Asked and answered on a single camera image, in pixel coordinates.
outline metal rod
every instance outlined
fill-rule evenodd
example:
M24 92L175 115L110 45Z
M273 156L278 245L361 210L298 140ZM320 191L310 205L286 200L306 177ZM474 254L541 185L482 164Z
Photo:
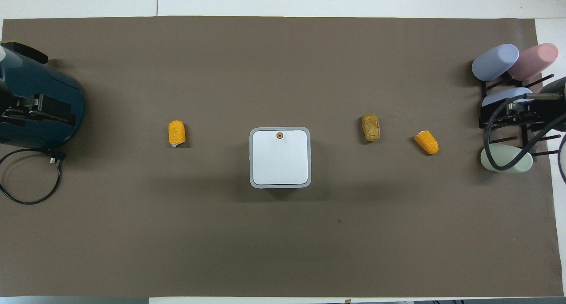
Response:
M501 85L501 84L503 84L503 83L505 83L505 82L507 82L507 81L509 81L509 80L501 80L501 81L499 81L499 82L497 82L497 83L493 83L492 85L488 86L486 89L493 89L494 87L496 87L496 86L498 86L498 85Z
M540 141L547 141L549 139L555 139L555 138L560 138L560 135L552 135L552 136L542 137L540 139Z
M529 130L527 129L527 125L521 125L521 140L523 143L522 147L525 147L525 145L529 143Z
M486 83L482 81L482 100L487 96Z
M560 93L527 93L525 98L529 100L560 100Z
M535 82L532 82L532 83L529 83L529 84L525 85L524 87L530 88L530 87L533 86L533 85L537 85L537 84L539 84L540 82L546 81L546 80L548 80L548 79L550 79L550 78L553 78L553 77L554 77L554 74L547 75L547 76L545 76L545 77L542 78L542 79L538 79L538 80L536 80Z
M513 136L513 137L505 137L505 138L500 138L500 139L494 139L493 141L490 141L490 144L501 143L502 141L512 141L513 139L517 139L517 137Z
M541 156L541 155L550 155L550 154L558 154L558 151L548 151L548 152L539 152L533 153L532 156Z
M491 129L500 129L500 128L502 128L502 127L507 127L507 126L510 126L510 125L509 125L509 124L501 124L501 125L497 125L497 126L491 127Z

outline yellow corn cob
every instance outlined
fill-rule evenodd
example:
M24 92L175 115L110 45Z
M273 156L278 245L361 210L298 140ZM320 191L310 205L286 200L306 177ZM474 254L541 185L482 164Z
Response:
M186 140L184 134L184 125L182 121L172 121L169 123L169 143L176 147Z
M379 131L379 119L375 114L366 114L362 116L363 136L366 141L376 141L381 136Z
M414 137L415 141L430 155L438 153L438 142L430 131L422 131Z

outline power cord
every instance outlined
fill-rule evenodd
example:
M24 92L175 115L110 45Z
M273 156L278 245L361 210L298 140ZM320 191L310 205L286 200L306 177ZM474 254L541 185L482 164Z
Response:
M36 205L36 204L38 204L42 201L45 201L47 198L51 197L51 195L53 195L55 193L55 191L57 190L57 187L59 187L59 183L61 182L61 165L60 165L60 162L61 162L61 160L63 160L65 158L65 154L62 153L62 152L46 151L46 150L40 150L40 149L18 149L17 151L12 151L11 153L2 157L2 159L0 159L0 164L2 164L6 160L6 158L8 158L8 157L10 157L10 156L12 156L16 153L21 153L21 152L44 153L45 155L48 155L51 158L50 163L55 163L55 165L57 166L57 181L55 181L55 185L53 186L53 189L51 189L51 191L49 191L49 193L45 197L38 199L36 201L21 201L19 199L16 199L12 195L10 195L6 191L6 189L2 186L2 184L0 183L0 191L2 191L2 193L4 193L6 195L6 197L10 198L11 201L21 203L22 205Z
M485 151L486 151L486 156L488 161L490 162L490 164L493 166L493 168L497 169L498 171L506 171L507 169L510 169L511 167L515 166L516 163L518 163L518 161L521 160L521 158L523 158L524 155L526 155L526 153L528 153L530 151L530 149L532 147L534 147L534 145L540 141L540 139L546 134L548 133L548 131L550 131L551 129L553 129L556 125L562 123L564 120L566 120L566 113L558 116L556 119L554 119L553 121L551 121L548 125L546 125L543 129L541 129L528 143L526 143L526 145L523 147L523 149L521 149L521 151L515 156L515 158L513 158L511 161L509 161L509 163L507 163L507 165L504 166L499 166L497 165L497 163L495 163L495 160L493 159L493 156L491 155L491 150L490 150L490 133L491 133L491 128L493 127L493 123L495 122L495 118L497 118L497 115L499 115L499 113L501 113L501 111L507 107L510 103L513 103L517 100L521 100L521 99L530 99L533 96L531 94L523 94L523 95L519 95L516 97L512 97L510 99L507 99L505 102L501 103L501 105L499 105L497 107L497 109L493 112L493 114L491 114L491 117L489 119L489 121L487 122L487 126L485 128L485 132L483 134L483 147L485 147Z

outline blue cylindrical object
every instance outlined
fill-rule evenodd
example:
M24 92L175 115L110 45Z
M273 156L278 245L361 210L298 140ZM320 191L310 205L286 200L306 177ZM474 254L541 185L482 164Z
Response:
M501 101L501 100L504 100L504 99L509 99L509 98L515 97L515 96L520 96L522 94L531 94L531 93L532 93L532 91L530 89L527 89L527 88L524 88L524 87L506 89L506 90L503 90L503 91L491 93L488 96L486 96L483 99L482 106L490 105L491 103L495 103L495 102L498 102L498 101ZM517 100L515 102L522 103L522 102L528 102L528 101L532 101L532 100L520 99L520 100Z
M493 81L509 70L518 58L519 49L516 46L508 43L502 44L475 58L471 64L471 71L476 78L482 81Z
M0 49L0 78L5 83L2 91L4 97L8 99L8 95L12 94L15 99L22 102L21 100L29 100L41 94L46 96L46 99L52 100L51 104L63 104L66 108L70 106L70 113L73 115L71 123L50 118L37 121L25 119L21 120L20 124L3 120L0 123L0 143L34 149L60 147L74 135L83 121L84 98L79 85L47 65L10 49L3 47Z

